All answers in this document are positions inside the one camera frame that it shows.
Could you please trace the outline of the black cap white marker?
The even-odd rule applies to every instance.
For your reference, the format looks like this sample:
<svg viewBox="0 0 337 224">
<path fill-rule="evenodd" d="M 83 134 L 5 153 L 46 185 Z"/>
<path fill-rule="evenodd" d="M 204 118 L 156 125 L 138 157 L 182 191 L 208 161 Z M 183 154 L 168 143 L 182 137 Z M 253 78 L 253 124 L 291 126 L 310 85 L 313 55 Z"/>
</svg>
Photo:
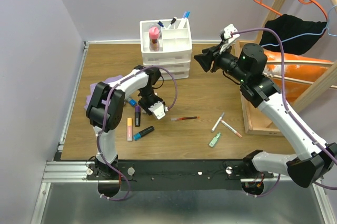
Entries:
<svg viewBox="0 0 337 224">
<path fill-rule="evenodd" d="M 176 20 L 177 20 L 177 17 L 173 17 L 172 20 L 171 20 L 171 22 L 170 22 L 170 24 L 168 25 L 168 27 L 166 29 L 170 29 L 174 25 L 174 23 L 176 22 Z"/>
</svg>

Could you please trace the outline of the pink white marker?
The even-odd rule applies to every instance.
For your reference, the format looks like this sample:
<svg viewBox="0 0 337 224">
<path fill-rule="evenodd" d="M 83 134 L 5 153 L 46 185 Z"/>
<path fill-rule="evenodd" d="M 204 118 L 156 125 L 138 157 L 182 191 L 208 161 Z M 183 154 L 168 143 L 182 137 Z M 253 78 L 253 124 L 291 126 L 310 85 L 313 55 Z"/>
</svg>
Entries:
<svg viewBox="0 0 337 224">
<path fill-rule="evenodd" d="M 231 132 L 233 132 L 234 134 L 236 134 L 238 137 L 242 138 L 242 135 L 235 130 L 232 126 L 230 126 L 227 122 L 225 122 L 224 120 L 221 120 L 221 123 L 227 128 L 229 129 Z"/>
</svg>

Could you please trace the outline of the grey white marker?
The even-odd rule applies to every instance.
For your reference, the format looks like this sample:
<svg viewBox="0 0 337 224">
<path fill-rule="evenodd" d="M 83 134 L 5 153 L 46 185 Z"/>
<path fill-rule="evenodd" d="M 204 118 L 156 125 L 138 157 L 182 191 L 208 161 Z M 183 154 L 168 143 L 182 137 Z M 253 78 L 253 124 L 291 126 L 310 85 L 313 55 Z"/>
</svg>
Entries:
<svg viewBox="0 0 337 224">
<path fill-rule="evenodd" d="M 213 126 L 212 129 L 211 129 L 211 132 L 212 132 L 212 133 L 215 132 L 217 126 L 219 125 L 219 123 L 220 123 L 221 120 L 223 119 L 224 115 L 225 115 L 225 112 L 223 112 L 223 113 L 220 115 L 220 117 L 217 119 L 217 121 L 215 122 L 214 126 Z"/>
</svg>

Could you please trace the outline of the white plastic drawer organizer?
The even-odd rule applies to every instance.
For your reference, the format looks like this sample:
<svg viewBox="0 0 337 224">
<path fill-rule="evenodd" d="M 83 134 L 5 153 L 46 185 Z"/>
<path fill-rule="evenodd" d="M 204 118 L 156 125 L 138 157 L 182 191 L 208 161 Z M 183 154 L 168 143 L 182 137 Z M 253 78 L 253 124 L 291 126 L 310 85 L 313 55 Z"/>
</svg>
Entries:
<svg viewBox="0 0 337 224">
<path fill-rule="evenodd" d="M 140 43 L 144 66 L 161 66 L 167 69 L 175 79 L 185 79 L 189 77 L 192 38 L 189 20 L 187 19 L 184 28 L 178 29 L 181 18 L 178 18 L 170 29 L 163 29 L 157 24 L 157 20 L 140 21 Z M 163 19 L 161 22 L 167 28 L 170 19 Z M 160 50 L 151 51 L 149 48 L 148 30 L 156 26 L 161 30 L 159 38 Z"/>
</svg>

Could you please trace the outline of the pink cap pencil tube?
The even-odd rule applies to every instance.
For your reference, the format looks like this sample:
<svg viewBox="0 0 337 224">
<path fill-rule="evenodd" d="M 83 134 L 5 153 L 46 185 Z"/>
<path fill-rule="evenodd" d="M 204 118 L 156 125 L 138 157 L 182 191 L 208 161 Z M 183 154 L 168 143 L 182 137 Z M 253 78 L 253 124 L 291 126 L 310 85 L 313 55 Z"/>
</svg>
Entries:
<svg viewBox="0 0 337 224">
<path fill-rule="evenodd" d="M 156 26 L 152 26 L 148 30 L 149 48 L 151 51 L 157 52 L 160 50 L 160 43 L 159 43 L 160 35 L 161 35 L 161 30 Z"/>
</svg>

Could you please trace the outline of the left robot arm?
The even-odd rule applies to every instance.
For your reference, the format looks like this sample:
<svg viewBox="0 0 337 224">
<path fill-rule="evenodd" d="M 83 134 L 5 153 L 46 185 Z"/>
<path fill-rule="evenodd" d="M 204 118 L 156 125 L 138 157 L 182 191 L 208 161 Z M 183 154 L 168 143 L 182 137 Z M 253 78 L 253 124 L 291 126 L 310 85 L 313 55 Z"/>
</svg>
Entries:
<svg viewBox="0 0 337 224">
<path fill-rule="evenodd" d="M 117 158 L 115 129 L 119 125 L 124 102 L 136 91 L 141 99 L 138 105 L 148 115 L 162 119 L 166 114 L 165 101 L 154 92 L 153 85 L 161 78 L 158 67 L 137 66 L 128 75 L 108 84 L 96 84 L 86 110 L 86 117 L 96 133 L 97 155 L 101 162 L 98 172 L 105 179 L 112 179 L 117 172 L 113 163 Z"/>
</svg>

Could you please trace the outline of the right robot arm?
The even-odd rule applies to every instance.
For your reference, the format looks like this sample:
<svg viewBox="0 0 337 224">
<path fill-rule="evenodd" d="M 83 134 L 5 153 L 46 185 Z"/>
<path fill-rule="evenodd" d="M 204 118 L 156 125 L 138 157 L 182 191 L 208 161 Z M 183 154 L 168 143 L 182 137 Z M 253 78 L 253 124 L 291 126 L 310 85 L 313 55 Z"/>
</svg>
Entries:
<svg viewBox="0 0 337 224">
<path fill-rule="evenodd" d="M 300 118 L 272 79 L 263 74 L 267 63 L 264 49 L 248 43 L 239 57 L 221 45 L 204 49 L 194 59 L 205 72 L 218 69 L 240 83 L 240 92 L 255 108 L 267 115 L 295 151 L 293 155 L 271 154 L 256 150 L 243 159 L 242 171 L 250 178 L 260 172 L 289 176 L 298 186 L 307 188 L 331 170 L 336 158 L 336 143 L 328 144 Z"/>
</svg>

